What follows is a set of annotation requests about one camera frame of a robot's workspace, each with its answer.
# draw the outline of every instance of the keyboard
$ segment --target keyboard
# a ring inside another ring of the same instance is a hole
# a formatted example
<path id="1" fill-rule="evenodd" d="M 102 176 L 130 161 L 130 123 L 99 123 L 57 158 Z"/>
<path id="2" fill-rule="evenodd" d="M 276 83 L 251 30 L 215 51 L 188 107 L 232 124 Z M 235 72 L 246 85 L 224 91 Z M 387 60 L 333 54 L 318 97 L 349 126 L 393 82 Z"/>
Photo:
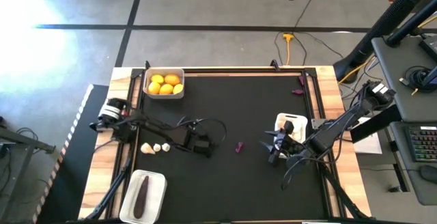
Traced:
<path id="1" fill-rule="evenodd" d="M 437 127 L 410 126 L 406 132 L 413 160 L 437 163 Z"/>

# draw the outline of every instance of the wooden table frame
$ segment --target wooden table frame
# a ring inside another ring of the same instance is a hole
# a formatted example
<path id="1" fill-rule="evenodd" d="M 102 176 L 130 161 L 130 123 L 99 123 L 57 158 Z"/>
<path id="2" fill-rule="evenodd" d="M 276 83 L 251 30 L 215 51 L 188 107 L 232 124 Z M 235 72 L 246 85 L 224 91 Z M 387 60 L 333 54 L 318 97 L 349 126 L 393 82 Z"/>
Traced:
<path id="1" fill-rule="evenodd" d="M 205 67 L 205 68 L 191 68 L 198 70 L 214 70 L 214 69 L 235 69 L 240 76 L 253 76 L 254 73 L 241 73 L 241 70 L 251 69 L 252 71 L 257 71 L 261 69 L 266 69 L 267 67 Z M 304 67 L 293 67 L 286 66 L 281 67 L 283 69 L 302 69 Z M 315 68 L 317 74 L 317 82 L 314 83 L 313 79 L 308 76 L 307 81 L 309 83 L 309 91 L 311 94 L 311 104 L 314 111 L 315 118 L 325 115 L 328 119 L 335 119 L 339 117 L 344 112 L 343 103 L 341 101 L 341 96 L 339 94 L 339 88 L 337 86 L 337 81 L 335 79 L 335 73 L 332 66 L 305 66 L 305 68 Z M 107 98 L 123 98 L 126 99 L 128 96 L 128 88 L 130 84 L 130 75 L 133 68 L 114 68 L 111 77 L 111 84 L 109 85 L 109 91 Z M 257 73 L 256 75 L 283 75 L 283 74 L 293 74 L 288 73 Z M 235 76 L 232 73 L 200 73 L 200 74 L 187 74 L 187 76 Z M 321 96 L 317 97 L 315 95 L 315 88 L 319 87 Z M 135 81 L 132 86 L 133 96 L 132 105 L 136 107 L 138 94 L 140 93 L 140 83 Z M 323 105 L 323 111 L 318 109 L 318 99 Z M 108 141 L 111 137 L 110 132 L 104 132 L 98 135 L 96 147 Z M 348 139 L 349 134 L 345 133 L 345 138 Z M 97 151 L 91 162 L 91 167 L 89 170 L 89 176 L 87 180 L 87 186 L 85 188 L 85 194 L 83 196 L 83 201 L 81 205 L 81 211 L 79 213 L 79 218 L 86 217 L 92 212 L 94 207 L 100 202 L 104 194 L 108 191 L 111 185 L 111 179 L 114 170 L 115 155 L 117 154 L 118 146 L 115 143 L 110 144 L 104 148 Z M 334 153 L 338 152 L 338 143 L 334 145 Z M 123 150 L 121 154 L 122 162 L 124 162 L 127 157 L 127 151 Z M 340 159 L 337 161 L 337 172 L 340 179 L 340 183 L 345 190 L 345 192 L 350 196 L 350 199 L 360 208 L 360 210 L 366 215 L 370 216 L 370 209 L 367 203 L 367 197 L 365 194 L 365 189 L 363 186 L 363 181 L 361 179 L 361 173 L 359 171 L 358 162 L 356 160 L 356 155 L 354 151 L 353 143 L 343 142 L 342 153 Z M 329 185 L 329 199 L 330 205 L 332 206 L 333 216 L 340 216 L 341 210 L 338 209 L 337 196 L 334 190 Z M 122 198 L 122 187 L 119 187 L 117 193 L 114 197 L 115 201 L 112 206 L 113 216 L 117 216 L 119 205 L 121 204 Z"/>

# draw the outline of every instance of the concrete floor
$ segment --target concrete floor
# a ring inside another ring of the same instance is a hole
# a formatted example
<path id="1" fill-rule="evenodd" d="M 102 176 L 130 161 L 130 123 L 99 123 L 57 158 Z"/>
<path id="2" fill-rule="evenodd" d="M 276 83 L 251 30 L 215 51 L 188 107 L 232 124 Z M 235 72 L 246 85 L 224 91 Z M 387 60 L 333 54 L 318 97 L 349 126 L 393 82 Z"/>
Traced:
<path id="1" fill-rule="evenodd" d="M 118 54 L 122 30 L 29 29 L 35 24 L 126 24 L 133 0 L 15 0 L 6 5 L 13 18 L 2 18 L 8 39 L 0 68 L 0 114 L 15 130 L 32 128 L 40 140 L 64 144 L 87 86 L 107 85 Z M 141 0 L 136 25 L 294 26 L 308 0 Z M 388 0 L 313 0 L 299 26 L 370 27 L 389 6 Z M 276 32 L 133 31 L 123 66 L 266 66 L 278 59 Z M 361 33 L 311 33 L 347 55 Z M 307 65 L 331 65 L 340 56 L 311 36 L 297 34 L 308 55 Z M 283 61 L 285 43 L 279 37 Z M 292 42 L 291 65 L 304 52 Z M 377 66 L 369 72 L 382 78 Z M 36 154 L 20 183 L 18 202 L 43 191 L 59 150 Z M 395 184 L 390 171 L 362 171 L 370 208 L 382 220 L 431 223 L 437 207 L 420 206 L 412 193 L 386 193 Z M 18 204 L 10 221 L 30 219 L 36 201 Z"/>

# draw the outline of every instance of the lemon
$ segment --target lemon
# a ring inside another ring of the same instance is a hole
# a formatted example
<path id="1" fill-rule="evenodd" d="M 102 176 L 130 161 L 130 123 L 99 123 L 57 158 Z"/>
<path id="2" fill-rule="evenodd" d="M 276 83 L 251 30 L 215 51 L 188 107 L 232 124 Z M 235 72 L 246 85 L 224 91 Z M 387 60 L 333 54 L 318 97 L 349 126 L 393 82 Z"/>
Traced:
<path id="1" fill-rule="evenodd" d="M 149 91 L 149 94 L 158 94 L 160 88 L 161 88 L 161 85 L 159 83 L 152 81 L 149 84 L 149 88 L 147 90 Z"/>
<path id="2" fill-rule="evenodd" d="M 165 83 L 175 86 L 180 83 L 179 77 L 175 74 L 168 74 L 165 76 Z"/>
<path id="3" fill-rule="evenodd" d="M 183 84 L 177 84 L 177 85 L 173 88 L 173 94 L 179 94 L 180 92 L 182 92 L 183 89 L 184 89 Z"/>
<path id="4" fill-rule="evenodd" d="M 170 84 L 164 84 L 161 89 L 159 90 L 160 95 L 167 95 L 171 94 L 173 91 L 173 86 Z"/>
<path id="5" fill-rule="evenodd" d="M 152 77 L 150 78 L 151 81 L 154 81 L 156 83 L 159 84 L 163 84 L 164 83 L 164 77 L 160 74 L 154 74 L 152 75 Z"/>

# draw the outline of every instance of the small purple object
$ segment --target small purple object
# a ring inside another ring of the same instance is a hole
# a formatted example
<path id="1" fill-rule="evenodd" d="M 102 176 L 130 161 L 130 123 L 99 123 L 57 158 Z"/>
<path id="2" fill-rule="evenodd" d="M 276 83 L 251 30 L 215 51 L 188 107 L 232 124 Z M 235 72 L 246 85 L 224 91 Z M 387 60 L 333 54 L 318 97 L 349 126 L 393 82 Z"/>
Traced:
<path id="1" fill-rule="evenodd" d="M 299 83 L 301 86 L 305 86 L 305 80 L 303 79 L 303 76 L 299 77 Z"/>
<path id="2" fill-rule="evenodd" d="M 237 147 L 235 148 L 235 152 L 240 153 L 241 149 L 243 148 L 244 143 L 238 142 Z"/>
<path id="3" fill-rule="evenodd" d="M 296 95 L 302 95 L 303 94 L 303 90 L 300 90 L 300 89 L 292 90 L 292 93 L 296 94 Z"/>

